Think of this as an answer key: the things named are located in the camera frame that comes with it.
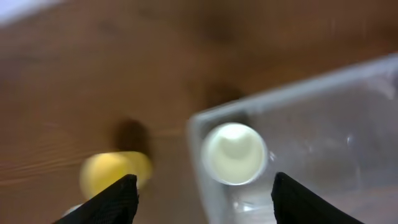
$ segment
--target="white plastic cup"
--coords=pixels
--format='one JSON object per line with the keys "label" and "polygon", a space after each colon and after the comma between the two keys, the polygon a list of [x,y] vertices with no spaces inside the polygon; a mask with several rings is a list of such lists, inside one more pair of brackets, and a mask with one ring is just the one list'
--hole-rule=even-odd
{"label": "white plastic cup", "polygon": [[265,170],[268,150],[259,133],[249,126],[225,123],[205,138],[201,160],[214,180],[226,185],[243,185],[257,179]]}

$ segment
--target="yellow ball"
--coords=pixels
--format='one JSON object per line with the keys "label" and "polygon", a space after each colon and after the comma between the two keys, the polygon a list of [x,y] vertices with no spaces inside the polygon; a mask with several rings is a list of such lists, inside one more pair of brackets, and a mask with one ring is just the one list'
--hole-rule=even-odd
{"label": "yellow ball", "polygon": [[130,161],[117,153],[102,153],[88,158],[80,172],[80,187],[90,199],[126,174],[135,174]]}
{"label": "yellow ball", "polygon": [[80,188],[89,200],[126,174],[137,176],[137,187],[143,188],[152,176],[152,165],[140,152],[108,152],[88,158],[80,171]]}

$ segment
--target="small white cup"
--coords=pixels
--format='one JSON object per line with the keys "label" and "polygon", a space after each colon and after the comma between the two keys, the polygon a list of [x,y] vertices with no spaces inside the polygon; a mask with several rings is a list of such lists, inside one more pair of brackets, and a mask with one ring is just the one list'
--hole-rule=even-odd
{"label": "small white cup", "polygon": [[211,178],[222,184],[243,185],[262,174],[268,150],[261,136],[249,126],[225,123],[205,138],[201,160]]}

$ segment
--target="wooden table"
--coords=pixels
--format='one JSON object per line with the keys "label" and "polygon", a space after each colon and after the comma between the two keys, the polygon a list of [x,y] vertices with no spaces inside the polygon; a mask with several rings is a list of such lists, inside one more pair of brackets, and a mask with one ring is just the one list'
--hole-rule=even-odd
{"label": "wooden table", "polygon": [[0,30],[0,223],[83,202],[116,124],[150,133],[135,223],[206,223],[185,140],[196,111],[398,49],[389,0],[80,0]]}

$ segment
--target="clear plastic container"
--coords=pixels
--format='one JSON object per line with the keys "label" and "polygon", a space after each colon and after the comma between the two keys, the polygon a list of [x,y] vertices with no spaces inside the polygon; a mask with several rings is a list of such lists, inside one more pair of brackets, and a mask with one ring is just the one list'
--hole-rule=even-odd
{"label": "clear plastic container", "polygon": [[[194,115],[190,149],[211,224],[276,223],[275,173],[285,172],[365,223],[398,222],[398,56],[355,65]],[[250,184],[211,179],[201,144],[239,122],[265,140],[269,161]]]}

